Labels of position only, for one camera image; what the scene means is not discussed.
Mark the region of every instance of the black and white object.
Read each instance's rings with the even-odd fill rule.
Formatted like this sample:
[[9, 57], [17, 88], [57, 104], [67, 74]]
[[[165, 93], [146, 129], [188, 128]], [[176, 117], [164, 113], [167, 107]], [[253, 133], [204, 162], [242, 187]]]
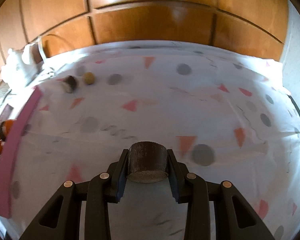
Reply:
[[78, 82], [73, 76], [66, 76], [61, 82], [61, 85], [65, 92], [73, 93], [78, 86]]

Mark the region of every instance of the triangular cutout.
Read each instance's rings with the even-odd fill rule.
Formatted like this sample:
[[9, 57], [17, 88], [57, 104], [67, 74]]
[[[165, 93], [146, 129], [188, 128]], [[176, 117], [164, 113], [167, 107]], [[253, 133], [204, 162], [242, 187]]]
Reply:
[[257, 224], [254, 218], [249, 214], [249, 212], [240, 202], [239, 198], [233, 196], [232, 203], [233, 203], [235, 215], [237, 217], [239, 228], [243, 229], [243, 228], [255, 226]]
[[47, 212], [39, 220], [39, 224], [41, 226], [45, 226], [48, 228], [56, 228], [57, 227], [62, 202], [63, 202], [63, 196], [59, 196], [55, 199], [55, 201], [50, 206], [50, 208], [47, 210]]

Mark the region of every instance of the wooden cylinder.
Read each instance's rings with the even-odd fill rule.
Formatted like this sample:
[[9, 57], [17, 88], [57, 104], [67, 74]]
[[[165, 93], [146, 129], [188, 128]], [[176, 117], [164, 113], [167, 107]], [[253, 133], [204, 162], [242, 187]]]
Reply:
[[154, 142], [137, 142], [129, 149], [127, 178], [152, 183], [168, 176], [167, 149]]

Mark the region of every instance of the gray dot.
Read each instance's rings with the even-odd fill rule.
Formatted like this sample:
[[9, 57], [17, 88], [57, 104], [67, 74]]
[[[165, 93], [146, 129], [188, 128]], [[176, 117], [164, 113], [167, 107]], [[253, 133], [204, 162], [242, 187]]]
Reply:
[[260, 118], [264, 125], [266, 125], [267, 127], [271, 127], [271, 122], [268, 116], [266, 116], [265, 114], [261, 114]]
[[18, 199], [20, 196], [20, 183], [19, 181], [15, 181], [11, 185], [11, 193], [14, 199]]
[[122, 76], [120, 74], [112, 74], [109, 76], [107, 83], [108, 85], [117, 85], [121, 82]]
[[233, 63], [233, 65], [236, 69], [242, 69], [242, 64], [241, 63], [238, 63], [238, 64]]
[[192, 69], [189, 65], [181, 63], [177, 66], [177, 72], [180, 75], [189, 75], [192, 72]]
[[300, 131], [297, 128], [294, 128], [294, 132], [298, 135], [298, 138], [300, 137]]
[[266, 95], [266, 99], [269, 103], [274, 104], [272, 98], [269, 95]]
[[206, 144], [197, 144], [192, 150], [192, 159], [202, 166], [209, 166], [215, 162], [214, 150]]
[[86, 73], [86, 67], [85, 66], [79, 66], [75, 68], [75, 74], [79, 77], [83, 76], [83, 74]]
[[28, 123], [28, 124], [24, 127], [21, 136], [25, 136], [26, 134], [28, 134], [28, 132], [30, 131], [30, 129], [31, 129], [31, 124]]
[[254, 103], [252, 103], [251, 101], [247, 101], [246, 105], [247, 105], [247, 108], [249, 108], [252, 112], [256, 112], [258, 110], [256, 105]]
[[97, 130], [97, 127], [98, 120], [93, 116], [89, 116], [83, 121], [80, 131], [84, 133], [93, 133]]
[[274, 239], [281, 240], [282, 236], [283, 236], [283, 226], [279, 226], [274, 233]]

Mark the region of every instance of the patterned tablecloth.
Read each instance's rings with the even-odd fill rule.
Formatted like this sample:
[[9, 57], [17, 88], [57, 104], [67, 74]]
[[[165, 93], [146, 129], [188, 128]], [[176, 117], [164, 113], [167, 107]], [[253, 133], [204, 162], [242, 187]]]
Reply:
[[[65, 180], [92, 179], [143, 140], [172, 148], [206, 181], [233, 182], [276, 239], [299, 230], [300, 117], [282, 87], [281, 63], [170, 41], [93, 46], [49, 60], [68, 64], [39, 85], [43, 97], [22, 137], [12, 217], [2, 218], [13, 238]], [[95, 84], [84, 85], [85, 71]], [[79, 82], [73, 94], [58, 81], [66, 75]], [[186, 205], [175, 203], [167, 180], [127, 181], [109, 218], [114, 240], [183, 239]], [[215, 239], [213, 220], [211, 228]]]

